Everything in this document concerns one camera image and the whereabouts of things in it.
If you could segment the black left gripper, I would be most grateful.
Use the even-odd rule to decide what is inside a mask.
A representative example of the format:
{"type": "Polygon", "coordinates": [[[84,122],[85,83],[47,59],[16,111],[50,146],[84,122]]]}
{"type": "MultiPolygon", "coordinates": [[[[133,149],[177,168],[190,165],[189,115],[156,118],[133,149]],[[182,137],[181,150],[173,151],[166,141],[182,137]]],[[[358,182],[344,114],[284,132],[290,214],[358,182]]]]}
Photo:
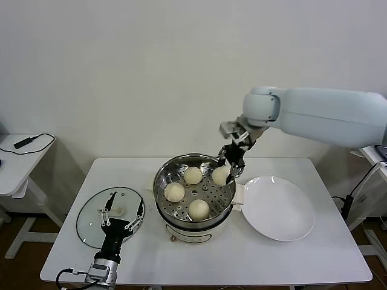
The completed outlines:
{"type": "Polygon", "coordinates": [[[139,203],[137,213],[132,221],[112,218],[109,220],[109,212],[117,192],[111,193],[103,208],[99,209],[101,217],[101,229],[105,234],[102,247],[99,251],[100,259],[120,259],[120,252],[123,240],[136,232],[144,221],[145,207],[144,202],[139,203]]]}

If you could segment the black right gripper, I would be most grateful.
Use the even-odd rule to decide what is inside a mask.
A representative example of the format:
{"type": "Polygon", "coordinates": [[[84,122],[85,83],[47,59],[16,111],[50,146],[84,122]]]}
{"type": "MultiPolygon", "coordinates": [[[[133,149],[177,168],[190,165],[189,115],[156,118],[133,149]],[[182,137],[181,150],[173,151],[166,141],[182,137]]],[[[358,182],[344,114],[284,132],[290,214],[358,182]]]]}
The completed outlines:
{"type": "Polygon", "coordinates": [[[235,178],[240,177],[246,166],[244,162],[244,154],[250,150],[250,146],[245,144],[231,143],[227,146],[223,146],[218,154],[218,167],[222,167],[226,164],[226,161],[230,164],[229,174],[226,178],[226,184],[232,183],[235,178]]]}

